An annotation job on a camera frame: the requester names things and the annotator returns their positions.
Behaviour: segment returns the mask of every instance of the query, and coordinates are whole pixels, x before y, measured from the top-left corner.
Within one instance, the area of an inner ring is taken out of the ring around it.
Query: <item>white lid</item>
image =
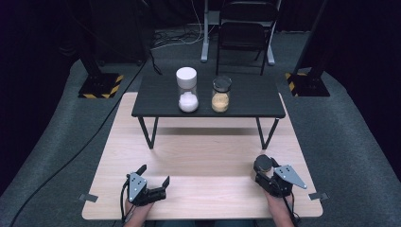
[[[177,70],[177,83],[184,89],[191,89],[197,85],[197,71],[191,67]]]

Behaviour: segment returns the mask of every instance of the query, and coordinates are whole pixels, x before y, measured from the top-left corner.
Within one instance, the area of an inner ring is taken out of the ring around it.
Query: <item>chair backrest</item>
[[[232,1],[220,10],[221,20],[272,22],[277,19],[277,7],[268,1]]]

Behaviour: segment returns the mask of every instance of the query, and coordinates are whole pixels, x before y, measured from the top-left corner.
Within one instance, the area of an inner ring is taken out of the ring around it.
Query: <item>chair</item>
[[[218,20],[218,57],[216,75],[220,62],[220,50],[263,51],[260,75],[267,59],[272,28],[278,10],[267,1],[232,1],[220,10]]]

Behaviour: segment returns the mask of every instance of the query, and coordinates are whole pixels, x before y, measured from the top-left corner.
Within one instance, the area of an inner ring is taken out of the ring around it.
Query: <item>yellow and black hazard tape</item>
[[[84,98],[111,98],[114,97],[120,87],[121,80],[123,79],[123,75],[120,75],[116,80],[113,88],[108,94],[79,94],[79,97]]]
[[[297,74],[297,76],[307,76],[307,74],[301,73]],[[291,91],[293,96],[299,96],[299,93],[297,91],[297,87],[294,83],[294,77],[290,73],[286,73],[286,78],[287,78],[287,83],[289,86],[289,90]]]

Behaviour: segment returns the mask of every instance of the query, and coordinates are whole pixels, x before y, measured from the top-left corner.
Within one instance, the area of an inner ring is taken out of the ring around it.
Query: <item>hand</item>
[[[286,204],[284,203],[283,198],[276,198],[269,194],[269,192],[263,190],[266,199],[269,204],[269,211],[273,217],[274,223],[277,227],[293,227],[293,223],[291,221],[291,217],[289,215]],[[292,197],[287,196],[286,200],[288,205],[291,206],[293,203]]]
[[[125,201],[125,212],[126,218],[129,220],[124,226],[127,227],[142,227],[145,220],[147,219],[148,213],[153,206],[153,203],[149,203],[144,206],[134,206],[128,200]]]

